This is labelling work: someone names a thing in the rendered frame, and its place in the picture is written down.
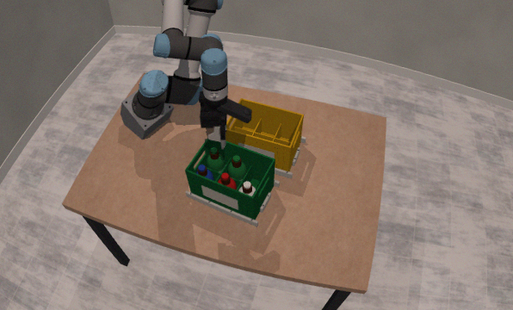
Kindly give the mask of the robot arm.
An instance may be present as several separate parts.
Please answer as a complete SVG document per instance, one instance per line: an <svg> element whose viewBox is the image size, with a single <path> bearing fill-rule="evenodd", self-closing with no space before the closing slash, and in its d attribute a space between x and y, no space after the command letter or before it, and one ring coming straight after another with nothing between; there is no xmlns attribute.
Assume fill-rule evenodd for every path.
<svg viewBox="0 0 513 310"><path fill-rule="evenodd" d="M143 120L157 118L165 103L195 105L202 90L204 97L211 101L222 100L228 94L228 61L223 44L218 35L207 34L211 16L221 9L223 0L161 2L161 34L156 35L153 55L164 59L180 59L180 62L173 76L153 70L142 77L139 91L133 97L132 107L133 112ZM183 5L188 5L190 13L185 36ZM200 63L201 74L198 72ZM252 110L228 98L217 110L245 123L251 121Z"/></svg>

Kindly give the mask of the green plastic crate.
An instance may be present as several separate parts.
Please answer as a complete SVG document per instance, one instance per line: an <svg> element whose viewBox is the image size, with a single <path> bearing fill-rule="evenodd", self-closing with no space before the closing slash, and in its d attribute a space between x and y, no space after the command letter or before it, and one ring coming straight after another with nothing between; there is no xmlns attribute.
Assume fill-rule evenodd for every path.
<svg viewBox="0 0 513 310"><path fill-rule="evenodd" d="M213 173L214 181L196 174L199 165L204 164L207 167L207 156L210 154L210 150L213 147L219 150L219 153L224 156L226 162L226 166L221 173L207 168ZM195 163L204 151L206 151L206 153L194 168ZM237 184L237 190L218 183L220 176L223 173L228 173L228 165L236 155L241 157L241 160L247 166L247 173L245 174L242 182L232 178ZM254 152L242 146L235 145L228 141L226 142L225 148L221 149L221 143L214 141L200 153L195 160L195 163L190 174L189 185L191 193L253 220L257 218L260 212L260 207L268 193L270 193L274 187L274 158ZM244 182L250 182L252 186L256 188L253 196L246 195L245 193L238 191L243 186Z"/></svg>

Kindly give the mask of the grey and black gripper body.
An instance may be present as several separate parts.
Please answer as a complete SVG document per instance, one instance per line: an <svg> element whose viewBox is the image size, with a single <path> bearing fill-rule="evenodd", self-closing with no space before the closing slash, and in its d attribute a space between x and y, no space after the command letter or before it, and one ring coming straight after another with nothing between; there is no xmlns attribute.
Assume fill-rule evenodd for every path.
<svg viewBox="0 0 513 310"><path fill-rule="evenodd" d="M200 114L201 127L206 127L206 128L219 127L219 125L221 125L222 121L225 121L225 124L226 124L227 114L218 111L217 107L221 103L226 101L227 96L219 101L210 101L210 100L206 99L205 97L204 98L202 98L202 97L204 97L203 91L200 91L199 102L201 103L201 114ZM210 104L207 104L208 102ZM204 105L204 103L205 103L205 105ZM218 105L213 105L213 104L218 104Z"/></svg>

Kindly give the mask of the yellow divided crate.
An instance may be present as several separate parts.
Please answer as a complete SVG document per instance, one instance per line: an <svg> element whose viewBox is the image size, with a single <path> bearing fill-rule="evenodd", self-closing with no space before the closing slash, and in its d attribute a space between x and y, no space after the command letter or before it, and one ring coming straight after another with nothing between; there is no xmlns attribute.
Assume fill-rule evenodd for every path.
<svg viewBox="0 0 513 310"><path fill-rule="evenodd" d="M251 121L245 123L235 118L232 123L232 117L226 129L226 141L274 158L275 168L290 171L297 152L297 138L301 141L304 115L253 101L244 106L252 110Z"/></svg>

